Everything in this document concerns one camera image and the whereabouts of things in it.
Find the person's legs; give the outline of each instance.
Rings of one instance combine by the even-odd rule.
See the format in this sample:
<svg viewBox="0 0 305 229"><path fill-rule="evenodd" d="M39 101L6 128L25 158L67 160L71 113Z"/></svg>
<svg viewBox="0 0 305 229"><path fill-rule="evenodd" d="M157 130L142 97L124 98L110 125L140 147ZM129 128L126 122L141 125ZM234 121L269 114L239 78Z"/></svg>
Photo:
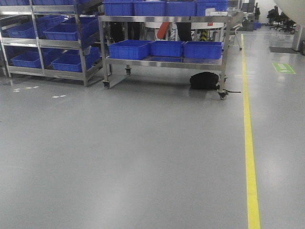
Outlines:
<svg viewBox="0 0 305 229"><path fill-rule="evenodd" d="M129 22L128 23L128 39L139 40L140 39L140 23Z"/></svg>
<svg viewBox="0 0 305 229"><path fill-rule="evenodd" d="M110 22L110 33L114 42L124 41L122 24L120 22Z"/></svg>
<svg viewBox="0 0 305 229"><path fill-rule="evenodd" d="M178 35L182 42L188 42L192 40L191 36L191 23L190 22L179 22L176 23L178 29Z"/></svg>

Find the yellow floor line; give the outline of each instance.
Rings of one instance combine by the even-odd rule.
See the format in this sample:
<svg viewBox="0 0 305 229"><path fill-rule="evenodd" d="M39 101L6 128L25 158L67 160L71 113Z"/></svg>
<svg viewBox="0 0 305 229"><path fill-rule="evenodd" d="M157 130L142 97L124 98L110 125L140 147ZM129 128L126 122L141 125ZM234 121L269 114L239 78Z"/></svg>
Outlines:
<svg viewBox="0 0 305 229"><path fill-rule="evenodd" d="M245 130L246 172L247 172L248 228L260 229L261 222L260 222L260 214L258 208L254 148L253 148L250 101L249 101L249 90L248 90L248 75L247 75L247 65L246 65L246 56L244 50L243 34L242 34L242 48L243 48L244 130Z"/></svg>

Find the floor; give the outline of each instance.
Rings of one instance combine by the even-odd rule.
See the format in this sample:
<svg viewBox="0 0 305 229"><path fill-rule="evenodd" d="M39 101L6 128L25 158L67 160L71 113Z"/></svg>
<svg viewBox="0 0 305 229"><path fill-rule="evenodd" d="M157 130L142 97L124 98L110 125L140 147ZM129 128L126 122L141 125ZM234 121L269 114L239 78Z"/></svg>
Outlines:
<svg viewBox="0 0 305 229"><path fill-rule="evenodd" d="M268 48L290 43L244 35L264 229L305 225L305 57ZM228 90L242 65L231 46ZM191 90L195 73L115 65L110 90L0 77L0 228L247 228L243 94Z"/></svg>

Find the chair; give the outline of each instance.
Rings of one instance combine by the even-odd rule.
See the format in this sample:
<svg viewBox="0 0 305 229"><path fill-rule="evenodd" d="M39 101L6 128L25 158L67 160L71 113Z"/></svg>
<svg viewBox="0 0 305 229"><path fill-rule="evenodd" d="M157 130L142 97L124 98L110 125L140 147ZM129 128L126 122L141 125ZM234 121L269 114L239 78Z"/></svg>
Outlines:
<svg viewBox="0 0 305 229"><path fill-rule="evenodd" d="M279 15L279 13L278 13L278 7L277 6L275 6L274 7L274 17L273 17L273 21L275 21L275 22L277 22L277 25L276 26L272 26L272 27L270 27L270 29L275 29L275 30L277 30L278 28L282 28L282 27L280 27L280 24L283 22L283 20L284 19L282 19L282 17Z"/></svg>
<svg viewBox="0 0 305 229"><path fill-rule="evenodd" d="M294 33L295 29L293 28L295 22L288 18L283 12L281 13L281 17L283 17L283 28L280 31Z"/></svg>

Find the caster wheel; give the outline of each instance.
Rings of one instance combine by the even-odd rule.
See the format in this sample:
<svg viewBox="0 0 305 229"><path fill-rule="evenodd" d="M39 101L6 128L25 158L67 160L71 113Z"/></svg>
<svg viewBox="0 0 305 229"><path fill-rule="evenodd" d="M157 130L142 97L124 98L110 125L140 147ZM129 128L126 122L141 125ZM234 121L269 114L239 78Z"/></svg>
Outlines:
<svg viewBox="0 0 305 229"><path fill-rule="evenodd" d="M229 94L226 90L224 92L218 93L221 100L226 100Z"/></svg>
<svg viewBox="0 0 305 229"><path fill-rule="evenodd" d="M132 73L131 68L126 68L126 74L127 74L127 75L130 75L131 73Z"/></svg>
<svg viewBox="0 0 305 229"><path fill-rule="evenodd" d="M220 99L221 99L221 100L226 100L226 99L227 99L227 96L226 96L226 95L220 95Z"/></svg>
<svg viewBox="0 0 305 229"><path fill-rule="evenodd" d="M110 88L110 83L109 82L103 82L104 83L104 88L109 89Z"/></svg>

